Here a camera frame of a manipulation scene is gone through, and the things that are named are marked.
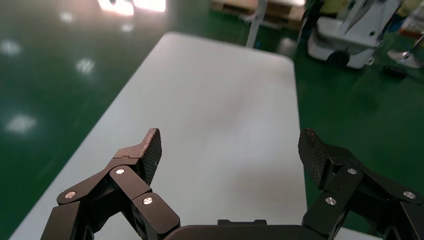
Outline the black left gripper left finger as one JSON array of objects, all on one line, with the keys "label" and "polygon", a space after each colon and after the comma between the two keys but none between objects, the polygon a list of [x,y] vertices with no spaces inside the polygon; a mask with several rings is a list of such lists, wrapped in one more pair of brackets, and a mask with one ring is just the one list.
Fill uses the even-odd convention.
[{"label": "black left gripper left finger", "polygon": [[151,188],[161,156],[160,131],[151,128],[141,143],[119,149],[103,170],[60,193],[41,238],[92,240],[121,213],[142,239],[165,239],[181,222]]}]

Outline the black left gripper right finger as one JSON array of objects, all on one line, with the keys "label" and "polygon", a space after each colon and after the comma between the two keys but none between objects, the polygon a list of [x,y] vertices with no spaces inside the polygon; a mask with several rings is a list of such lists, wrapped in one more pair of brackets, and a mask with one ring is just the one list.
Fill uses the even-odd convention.
[{"label": "black left gripper right finger", "polygon": [[324,143],[310,128],[300,131],[298,154],[321,191],[302,225],[326,240],[336,237],[349,213],[365,218],[385,240],[424,237],[424,197],[366,167],[346,148]]}]

